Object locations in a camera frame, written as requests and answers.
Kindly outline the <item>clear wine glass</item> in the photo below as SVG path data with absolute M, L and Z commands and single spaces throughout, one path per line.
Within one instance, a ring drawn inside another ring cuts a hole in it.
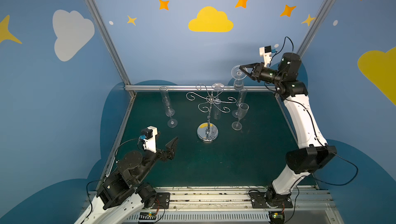
M 245 117 L 248 110 L 249 110 L 249 105 L 247 103 L 241 103 L 238 106 L 238 109 L 232 112 L 233 117 L 238 119 L 238 121 L 232 123 L 232 128 L 234 130 L 239 131 L 242 129 L 242 124 L 240 121 Z
M 231 71 L 231 76 L 234 79 L 234 89 L 240 91 L 244 88 L 244 78 L 246 74 L 240 69 L 239 65 L 233 67 Z

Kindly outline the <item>clear flute glass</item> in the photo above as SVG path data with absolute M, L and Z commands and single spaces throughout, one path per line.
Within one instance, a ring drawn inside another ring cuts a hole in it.
M 212 88 L 217 92 L 215 95 L 216 99 L 213 101 L 213 103 L 214 103 L 213 117 L 214 117 L 214 119 L 219 120 L 221 118 L 221 114 L 222 114 L 222 111 L 221 111 L 222 102 L 219 98 L 219 95 L 224 90 L 224 84 L 214 83 L 212 85 Z
M 175 111 L 171 106 L 171 101 L 168 98 L 163 98 L 162 99 L 164 108 L 165 108 L 165 114 L 169 118 L 167 124 L 168 127 L 170 128 L 175 128 L 178 124 L 177 120 L 173 118 Z
M 246 88 L 243 88 L 239 91 L 237 102 L 236 102 L 237 109 L 232 112 L 232 116 L 234 118 L 238 117 L 238 108 L 239 108 L 240 104 L 244 102 L 247 92 L 248 92 L 248 90 Z
M 171 104 L 171 99 L 170 99 L 170 96 L 169 96 L 168 88 L 166 86 L 161 86 L 159 88 L 159 90 L 160 90 L 160 93 L 161 93 L 162 102 L 163 102 L 163 105 L 164 105 L 164 108 L 165 108 L 166 116 L 168 116 L 169 118 L 172 118 L 174 113 L 175 113 L 175 111 L 172 108 L 172 104 Z

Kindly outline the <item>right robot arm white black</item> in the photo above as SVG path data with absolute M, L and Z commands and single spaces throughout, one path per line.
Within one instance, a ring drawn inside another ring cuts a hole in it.
M 284 53 L 277 70 L 264 62 L 239 67 L 250 79 L 276 87 L 297 134 L 298 149 L 286 154 L 285 168 L 268 186 L 265 201 L 270 208 L 287 206 L 292 190 L 337 154 L 335 146 L 329 146 L 322 136 L 310 108 L 307 88 L 297 79 L 301 64 L 299 55 Z

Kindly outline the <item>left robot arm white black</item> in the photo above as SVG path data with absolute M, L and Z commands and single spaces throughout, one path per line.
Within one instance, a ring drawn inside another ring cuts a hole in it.
M 117 169 L 103 180 L 76 223 L 121 224 L 132 214 L 152 207 L 157 192 L 143 181 L 157 161 L 174 159 L 177 144 L 178 137 L 175 137 L 166 145 L 166 150 L 127 153 L 118 162 Z

